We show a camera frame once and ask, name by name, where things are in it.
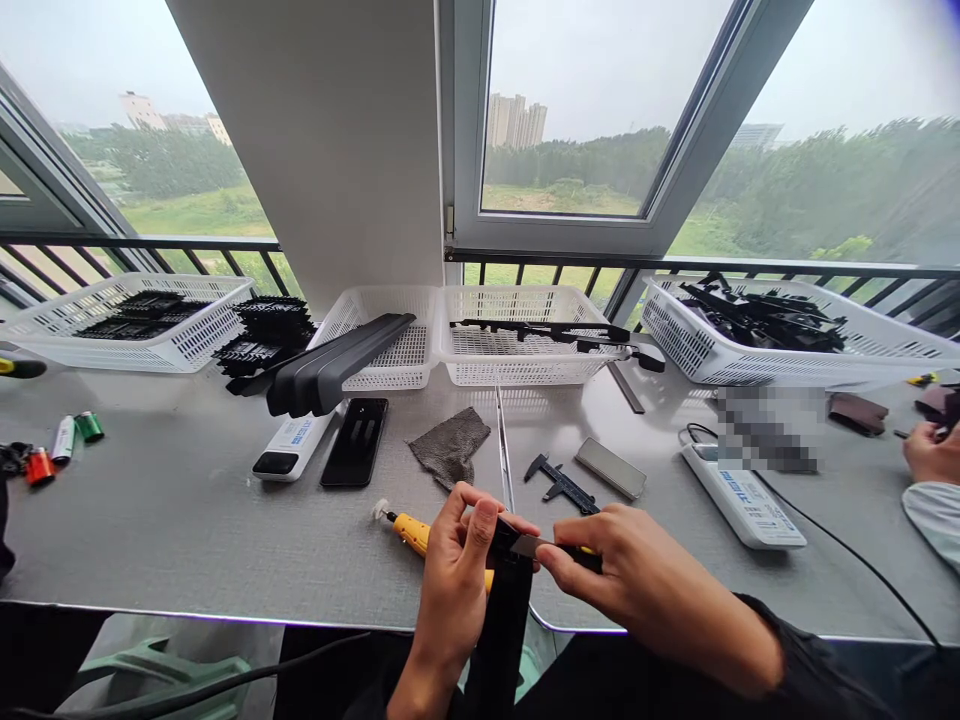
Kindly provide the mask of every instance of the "power strip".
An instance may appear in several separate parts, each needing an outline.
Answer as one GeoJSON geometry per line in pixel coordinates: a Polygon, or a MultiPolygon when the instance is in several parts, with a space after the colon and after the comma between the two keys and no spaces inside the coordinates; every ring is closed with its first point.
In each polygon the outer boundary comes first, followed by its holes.
{"type": "Polygon", "coordinates": [[[754,550],[796,550],[807,539],[749,470],[721,470],[716,445],[689,443],[681,456],[700,478],[740,542],[754,550]]]}
{"type": "Polygon", "coordinates": [[[295,482],[317,449],[324,431],[336,412],[322,417],[307,415],[286,420],[253,466],[261,480],[295,482]]]}

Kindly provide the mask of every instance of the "power cord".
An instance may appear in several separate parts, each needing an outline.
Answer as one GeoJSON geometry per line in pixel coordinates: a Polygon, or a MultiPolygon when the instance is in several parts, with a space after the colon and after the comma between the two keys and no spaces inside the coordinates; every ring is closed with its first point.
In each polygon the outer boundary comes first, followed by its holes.
{"type": "MultiPolygon", "coordinates": [[[[693,440],[694,442],[700,442],[699,440],[697,440],[696,432],[695,432],[695,431],[704,432],[704,433],[706,433],[706,434],[708,434],[708,435],[710,435],[711,437],[716,438],[716,439],[719,439],[719,438],[720,438],[720,436],[717,435],[716,432],[714,432],[713,430],[711,430],[710,428],[708,428],[708,427],[706,427],[706,426],[704,426],[704,425],[701,425],[700,423],[687,423],[687,426],[686,426],[685,429],[686,429],[686,431],[687,431],[687,434],[690,436],[690,439],[693,440]]],[[[814,527],[816,527],[816,528],[817,528],[818,530],[820,530],[822,533],[824,533],[824,534],[826,534],[827,536],[829,536],[830,538],[832,538],[840,547],[842,547],[842,548],[843,548],[844,550],[846,550],[848,553],[850,553],[851,555],[853,555],[857,560],[859,560],[859,561],[863,564],[863,566],[864,566],[865,568],[867,568],[867,570],[869,570],[870,572],[872,572],[872,573],[876,576],[876,578],[886,586],[887,590],[889,590],[889,591],[893,594],[893,596],[899,601],[899,603],[903,606],[903,609],[906,610],[907,613],[910,615],[910,617],[913,618],[914,622],[916,622],[917,625],[920,626],[920,629],[923,630],[924,635],[927,636],[927,638],[930,640],[930,643],[931,643],[931,644],[933,645],[933,647],[936,649],[937,655],[941,655],[941,654],[943,653],[943,646],[940,644],[940,641],[937,640],[937,636],[933,634],[933,631],[932,631],[932,630],[927,626],[927,624],[923,621],[923,618],[921,618],[920,615],[917,613],[917,611],[914,610],[913,607],[910,605],[910,603],[907,602],[907,599],[906,599],[905,597],[903,597],[903,595],[900,594],[900,591],[897,590],[897,589],[893,586],[893,583],[891,583],[889,580],[887,580],[886,577],[884,577],[883,573],[881,573],[879,570],[877,570],[877,568],[875,568],[875,567],[870,563],[869,560],[867,560],[865,557],[863,557],[863,555],[861,555],[859,552],[857,552],[857,551],[854,550],[852,547],[850,547],[846,542],[844,542],[844,541],[841,540],[839,537],[837,537],[837,535],[836,535],[835,533],[833,533],[833,532],[831,532],[830,530],[828,530],[827,528],[825,528],[823,525],[821,525],[819,522],[817,522],[816,520],[814,520],[812,517],[810,517],[810,516],[809,516],[807,513],[805,513],[803,510],[801,510],[801,509],[798,508],[796,505],[794,505],[792,502],[790,502],[790,500],[788,500],[786,497],[784,497],[783,493],[781,493],[779,490],[777,490],[777,488],[775,488],[773,485],[771,485],[771,484],[770,484],[770,481],[767,480],[761,473],[757,472],[756,470],[753,470],[752,472],[753,472],[754,475],[757,476],[757,478],[760,480],[760,482],[763,483],[764,487],[766,487],[767,490],[769,490],[769,491],[770,491],[771,493],[773,493],[777,498],[779,498],[784,504],[786,504],[787,507],[789,507],[790,509],[792,509],[792,510],[793,510],[795,513],[797,513],[797,515],[799,515],[800,517],[806,519],[807,522],[809,522],[811,525],[813,525],[814,527]]]]}
{"type": "Polygon", "coordinates": [[[80,712],[69,712],[62,714],[42,713],[37,712],[36,710],[30,710],[29,708],[10,708],[2,711],[2,713],[3,717],[5,718],[28,718],[29,720],[152,720],[153,718],[162,717],[164,715],[177,712],[178,710],[183,710],[184,708],[190,707],[191,705],[196,705],[204,700],[209,700],[220,693],[233,690],[234,688],[253,682],[254,680],[260,680],[265,677],[270,677],[271,675],[279,675],[280,673],[287,672],[288,670],[293,670],[294,668],[300,667],[301,665],[304,665],[312,660],[316,660],[328,650],[333,650],[334,648],[341,647],[342,645],[356,642],[357,640],[362,640],[363,638],[370,637],[370,635],[371,633],[364,632],[360,633],[359,635],[351,635],[350,637],[340,638],[339,640],[334,640],[323,647],[301,655],[298,658],[293,658],[292,660],[287,660],[286,662],[278,663],[276,665],[268,665],[267,667],[250,670],[235,677],[220,680],[213,685],[208,685],[207,687],[185,693],[179,697],[160,700],[151,705],[144,705],[137,708],[107,707],[99,710],[83,710],[80,712]]]}

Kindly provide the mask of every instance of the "black phone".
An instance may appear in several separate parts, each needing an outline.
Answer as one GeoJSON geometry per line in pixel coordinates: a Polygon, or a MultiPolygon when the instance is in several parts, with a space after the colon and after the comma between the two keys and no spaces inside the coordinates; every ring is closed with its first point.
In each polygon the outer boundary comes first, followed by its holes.
{"type": "Polygon", "coordinates": [[[353,398],[320,476],[323,487],[366,487],[380,447],[386,398],[353,398]]]}

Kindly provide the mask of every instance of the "gray table surface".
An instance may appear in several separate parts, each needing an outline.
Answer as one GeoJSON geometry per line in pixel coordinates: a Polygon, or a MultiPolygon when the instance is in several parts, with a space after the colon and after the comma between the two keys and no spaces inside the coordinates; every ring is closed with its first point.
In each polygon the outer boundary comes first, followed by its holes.
{"type": "MultiPolygon", "coordinates": [[[[562,497],[540,498],[543,475],[522,482],[530,461],[550,452],[597,503],[622,501],[572,460],[590,436],[634,463],[649,480],[634,503],[649,511],[732,589],[766,601],[787,620],[822,635],[923,636],[888,591],[842,548],[801,518],[810,544],[790,554],[748,550],[733,535],[677,456],[687,422],[716,426],[709,389],[672,365],[632,378],[647,414],[634,415],[606,370],[582,387],[505,388],[516,511],[547,537],[576,514],[562,497]]],[[[8,544],[18,555],[0,599],[197,616],[409,629],[416,620],[422,560],[370,517],[388,497],[398,511],[432,521],[445,492],[406,442],[473,406],[494,429],[477,452],[477,485],[504,496],[492,388],[458,388],[443,366],[422,391],[366,393],[390,399],[369,487],[318,487],[332,433],[292,485],[261,483],[250,467],[280,425],[261,398],[235,398],[213,366],[195,375],[53,370],[0,383],[0,441],[48,443],[67,412],[95,410],[107,438],[79,448],[53,484],[29,492],[13,481],[8,544]]],[[[889,428],[916,421],[917,391],[880,398],[889,428]]],[[[900,441],[865,439],[827,427],[828,467],[819,476],[769,473],[788,497],[860,550],[948,642],[960,642],[960,580],[934,555],[900,507],[909,482],[900,441]]],[[[545,625],[615,630],[589,606],[560,593],[546,573],[531,605],[545,625]]]]}

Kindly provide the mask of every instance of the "white plastic basket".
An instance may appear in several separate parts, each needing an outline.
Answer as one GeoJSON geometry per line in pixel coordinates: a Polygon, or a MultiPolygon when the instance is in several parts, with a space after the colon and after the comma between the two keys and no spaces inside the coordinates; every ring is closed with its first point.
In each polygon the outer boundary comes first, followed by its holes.
{"type": "Polygon", "coordinates": [[[564,285],[450,286],[438,310],[440,359],[456,385],[579,385],[612,360],[629,353],[616,347],[578,353],[575,343],[476,327],[450,327],[465,319],[605,323],[580,290],[564,285]]]}
{"type": "Polygon", "coordinates": [[[427,386],[438,360],[433,345],[437,289],[422,285],[371,285],[344,290],[309,347],[316,347],[384,313],[413,313],[397,341],[343,383],[344,390],[417,390],[427,386]]]}
{"type": "Polygon", "coordinates": [[[790,385],[865,389],[960,365],[960,345],[904,325],[825,288],[795,280],[728,278],[734,290],[800,295],[827,317],[846,316],[842,353],[764,350],[721,335],[680,300],[680,283],[700,276],[646,278],[643,326],[694,382],[707,385],[790,385]]]}
{"type": "Polygon", "coordinates": [[[245,277],[212,275],[117,275],[18,313],[0,325],[0,340],[71,367],[192,373],[210,361],[214,350],[240,333],[240,319],[230,308],[251,297],[253,282],[245,277]],[[115,305],[142,290],[178,292],[187,300],[211,304],[148,340],[71,337],[110,317],[115,305]]]}

